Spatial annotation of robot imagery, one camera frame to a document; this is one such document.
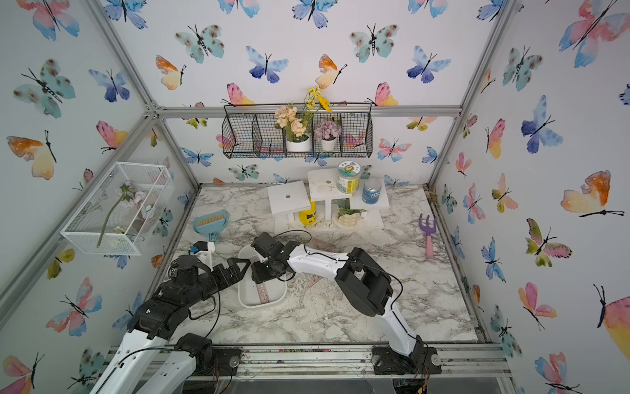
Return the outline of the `pink straight ruler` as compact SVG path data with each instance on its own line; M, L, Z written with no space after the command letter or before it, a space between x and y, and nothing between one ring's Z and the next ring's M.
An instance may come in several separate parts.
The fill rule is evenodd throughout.
M264 283L260 283L257 285L257 292L259 294L259 300L261 305L266 305L269 303L269 295L267 291L267 287Z

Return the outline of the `white plastic storage box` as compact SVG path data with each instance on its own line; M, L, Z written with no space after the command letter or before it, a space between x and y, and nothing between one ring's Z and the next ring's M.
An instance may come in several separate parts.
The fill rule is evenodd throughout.
M246 309L260 309L278 305L283 302L287 294L287 284L273 279L269 282L257 284L253 280L254 262L259 262L262 257L251 246L245 246L238 254L239 259L250 261L244 278L237 286L239 303Z

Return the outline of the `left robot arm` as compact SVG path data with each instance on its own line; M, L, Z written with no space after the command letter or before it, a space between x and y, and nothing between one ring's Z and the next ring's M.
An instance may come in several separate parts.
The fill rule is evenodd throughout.
M249 259L230 258L211 267L213 247L203 242L197 246L197 253L182 254L170 263L169 279L136 310L93 393L182 393L185 381L194 374L209 374L214 382L236 377L240 349L217 350L209 337L194 333L169 343L177 328L191 318L194 305L218 300L221 291L238 284L251 265Z

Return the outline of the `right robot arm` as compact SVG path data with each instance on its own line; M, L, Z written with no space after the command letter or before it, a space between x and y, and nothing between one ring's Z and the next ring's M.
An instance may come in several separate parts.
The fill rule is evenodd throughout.
M434 347L406 323L397 305L392 274L366 251L332 253L310 248L296 241L283 243L264 232L251 246L262 257L252 264L252 279L261 284L285 274L311 274L333 280L359 313L375 318L389 342L372 349L376 375L436 375L442 373Z

